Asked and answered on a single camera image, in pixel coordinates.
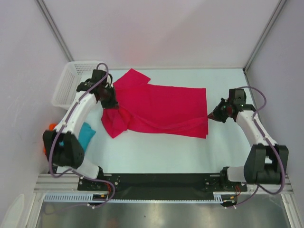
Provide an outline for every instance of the red cloth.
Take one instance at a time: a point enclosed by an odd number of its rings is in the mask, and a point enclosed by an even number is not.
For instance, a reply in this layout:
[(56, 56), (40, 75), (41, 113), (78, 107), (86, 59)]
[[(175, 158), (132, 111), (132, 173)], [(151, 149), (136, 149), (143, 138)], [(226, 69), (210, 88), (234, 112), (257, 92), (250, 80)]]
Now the red cloth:
[(131, 69), (114, 82), (119, 109), (104, 109), (101, 118), (109, 135), (115, 138), (129, 129), (205, 139), (206, 89), (155, 86), (149, 81), (150, 78)]

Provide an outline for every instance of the white container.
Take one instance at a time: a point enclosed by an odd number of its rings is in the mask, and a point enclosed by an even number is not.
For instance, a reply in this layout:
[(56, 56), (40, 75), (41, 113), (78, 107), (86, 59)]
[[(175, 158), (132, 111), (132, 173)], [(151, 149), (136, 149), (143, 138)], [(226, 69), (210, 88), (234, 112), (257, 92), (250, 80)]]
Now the white container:
[(77, 86), (92, 76), (92, 71), (96, 69), (97, 64), (102, 61), (74, 61), (69, 62), (63, 69), (58, 84), (56, 86), (52, 105), (69, 109), (71, 106)]

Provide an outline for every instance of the white tabletop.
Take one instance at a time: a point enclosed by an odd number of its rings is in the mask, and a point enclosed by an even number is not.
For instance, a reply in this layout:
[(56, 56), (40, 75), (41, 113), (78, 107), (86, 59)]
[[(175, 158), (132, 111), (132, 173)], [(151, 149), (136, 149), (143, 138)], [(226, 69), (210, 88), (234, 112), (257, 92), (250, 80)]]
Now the white tabletop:
[[(207, 89), (208, 113), (227, 98), (229, 89), (246, 86), (242, 69), (139, 70), (151, 78), (150, 84)], [(111, 71), (114, 80), (126, 70)], [(246, 89), (247, 103), (252, 104)], [(219, 172), (224, 166), (242, 166), (250, 152), (241, 128), (209, 120), (206, 139), (171, 134), (123, 132), (112, 139), (102, 122), (103, 109), (98, 103), (86, 122), (96, 130), (86, 157), (105, 173), (200, 173)]]

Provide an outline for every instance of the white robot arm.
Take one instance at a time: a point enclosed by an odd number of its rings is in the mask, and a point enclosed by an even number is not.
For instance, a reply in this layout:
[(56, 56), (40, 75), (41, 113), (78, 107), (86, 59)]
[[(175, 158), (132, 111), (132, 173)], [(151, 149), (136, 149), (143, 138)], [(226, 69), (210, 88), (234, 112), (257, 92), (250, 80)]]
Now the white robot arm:
[(230, 89), (229, 98), (221, 99), (219, 105), (208, 115), (209, 119), (225, 123), (231, 117), (242, 128), (251, 146), (244, 166), (224, 167), (231, 182), (248, 184), (280, 184), (283, 167), (286, 172), (288, 149), (269, 136), (262, 126), (253, 105), (246, 104), (246, 93), (242, 88)]
[(78, 137), (87, 115), (98, 100), (101, 101), (103, 108), (118, 108), (110, 74), (90, 93), (85, 94), (105, 75), (106, 72), (103, 70), (93, 70), (92, 78), (80, 83), (77, 87), (74, 101), (62, 121), (53, 131), (45, 131), (43, 134), (47, 158), (49, 158), (55, 136), (61, 129), (59, 138), (55, 142), (52, 162), (59, 166), (74, 169), (81, 175), (92, 179), (101, 178), (103, 171), (101, 167), (91, 163), (84, 156), (84, 150), (78, 142)]

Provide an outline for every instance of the white wall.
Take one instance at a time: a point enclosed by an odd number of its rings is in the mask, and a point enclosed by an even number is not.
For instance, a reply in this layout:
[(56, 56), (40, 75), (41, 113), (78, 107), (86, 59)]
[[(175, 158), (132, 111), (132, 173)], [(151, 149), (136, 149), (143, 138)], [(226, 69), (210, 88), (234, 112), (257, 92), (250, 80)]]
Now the white wall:
[(66, 60), (34, 0), (0, 1), (0, 21), (1, 224), (19, 194), (29, 205), (45, 169), (42, 134), (63, 114), (50, 99)]
[[(304, 212), (304, 1), (290, 0), (249, 69), (268, 105), (261, 112), (270, 134), (289, 148), (288, 174)], [(257, 104), (262, 99), (255, 96)]]
[(75, 60), (242, 68), (279, 0), (45, 0)]

